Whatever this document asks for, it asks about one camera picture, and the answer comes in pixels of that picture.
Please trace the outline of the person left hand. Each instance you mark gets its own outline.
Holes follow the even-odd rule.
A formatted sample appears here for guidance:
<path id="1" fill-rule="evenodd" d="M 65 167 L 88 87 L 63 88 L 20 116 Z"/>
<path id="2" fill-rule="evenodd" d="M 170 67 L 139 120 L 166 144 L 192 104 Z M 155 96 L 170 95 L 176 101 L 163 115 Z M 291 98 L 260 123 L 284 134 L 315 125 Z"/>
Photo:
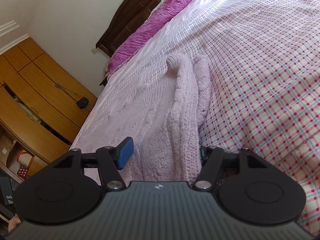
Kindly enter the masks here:
<path id="1" fill-rule="evenodd" d="M 11 232 L 14 230 L 19 224 L 21 223 L 21 220 L 18 216 L 13 216 L 11 220 L 8 222 L 8 232 Z"/>

